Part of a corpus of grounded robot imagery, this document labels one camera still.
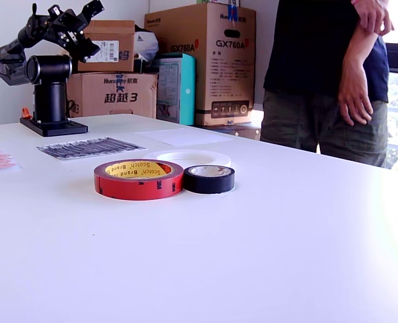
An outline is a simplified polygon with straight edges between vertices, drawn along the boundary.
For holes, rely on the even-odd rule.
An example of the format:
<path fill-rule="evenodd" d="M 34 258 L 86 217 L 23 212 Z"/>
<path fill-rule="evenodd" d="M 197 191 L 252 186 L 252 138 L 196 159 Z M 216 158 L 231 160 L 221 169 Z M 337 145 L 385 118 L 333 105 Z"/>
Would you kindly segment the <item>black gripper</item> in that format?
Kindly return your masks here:
<path fill-rule="evenodd" d="M 84 5 L 78 15 L 71 9 L 60 11 L 53 22 L 53 29 L 64 42 L 73 42 L 71 57 L 76 61 L 86 63 L 87 60 L 100 51 L 90 38 L 84 36 L 84 29 L 95 15 L 104 11 L 100 0 L 92 0 Z"/>

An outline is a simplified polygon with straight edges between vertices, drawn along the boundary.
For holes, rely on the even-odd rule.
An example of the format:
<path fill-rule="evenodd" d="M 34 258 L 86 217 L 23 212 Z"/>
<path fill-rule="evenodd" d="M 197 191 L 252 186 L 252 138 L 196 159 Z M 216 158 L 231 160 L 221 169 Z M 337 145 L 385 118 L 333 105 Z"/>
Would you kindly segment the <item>person's right hand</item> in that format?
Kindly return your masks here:
<path fill-rule="evenodd" d="M 360 17 L 360 25 L 368 32 L 385 36 L 394 30 L 388 12 L 389 0 L 351 0 Z"/>

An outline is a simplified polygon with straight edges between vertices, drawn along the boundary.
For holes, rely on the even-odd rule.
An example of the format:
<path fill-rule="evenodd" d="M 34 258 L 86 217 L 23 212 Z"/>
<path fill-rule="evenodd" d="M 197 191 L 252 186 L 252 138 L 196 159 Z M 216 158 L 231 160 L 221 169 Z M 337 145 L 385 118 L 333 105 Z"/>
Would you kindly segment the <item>person's left hand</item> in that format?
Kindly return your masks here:
<path fill-rule="evenodd" d="M 341 116 L 350 126 L 366 125 L 372 120 L 374 110 L 368 97 L 367 78 L 359 62 L 343 63 L 338 100 Z"/>

